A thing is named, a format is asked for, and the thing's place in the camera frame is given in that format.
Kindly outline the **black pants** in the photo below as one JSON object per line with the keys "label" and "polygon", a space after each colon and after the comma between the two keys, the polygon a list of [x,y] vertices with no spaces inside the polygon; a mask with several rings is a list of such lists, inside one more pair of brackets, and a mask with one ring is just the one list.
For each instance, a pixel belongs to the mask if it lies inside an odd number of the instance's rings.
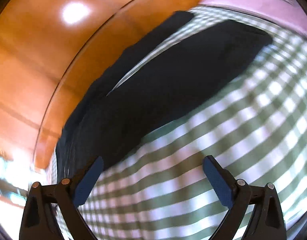
{"label": "black pants", "polygon": [[192,12],[174,12],[90,85],[58,140],[58,179],[97,156],[105,168],[115,165],[142,137],[214,96],[273,41],[235,20],[203,23]]}

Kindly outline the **green checkered bed cover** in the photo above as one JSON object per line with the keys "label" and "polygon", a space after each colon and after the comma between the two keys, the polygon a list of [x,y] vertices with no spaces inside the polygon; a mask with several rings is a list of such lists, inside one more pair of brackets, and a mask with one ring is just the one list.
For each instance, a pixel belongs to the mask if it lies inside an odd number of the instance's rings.
{"label": "green checkered bed cover", "polygon": [[271,35],[247,70],[191,113],[145,136],[103,172],[82,217],[98,239],[209,239],[226,213],[202,170],[212,155],[238,179],[273,183],[287,227],[307,211],[307,35],[199,5],[153,30],[159,41],[118,77],[125,85],[164,52],[226,20]]}

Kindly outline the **wooden wardrobe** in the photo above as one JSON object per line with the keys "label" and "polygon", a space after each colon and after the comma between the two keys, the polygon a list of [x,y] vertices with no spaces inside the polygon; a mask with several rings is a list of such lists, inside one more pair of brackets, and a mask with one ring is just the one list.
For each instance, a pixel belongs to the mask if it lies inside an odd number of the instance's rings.
{"label": "wooden wardrobe", "polygon": [[200,0],[0,0],[0,154],[44,169],[89,85]]}

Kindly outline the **pink pillow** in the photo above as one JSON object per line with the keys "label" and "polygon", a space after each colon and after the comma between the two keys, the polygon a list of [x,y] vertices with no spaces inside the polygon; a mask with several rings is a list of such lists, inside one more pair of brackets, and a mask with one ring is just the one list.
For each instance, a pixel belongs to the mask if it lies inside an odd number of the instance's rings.
{"label": "pink pillow", "polygon": [[200,4],[253,15],[307,37],[307,15],[296,0],[201,0]]}

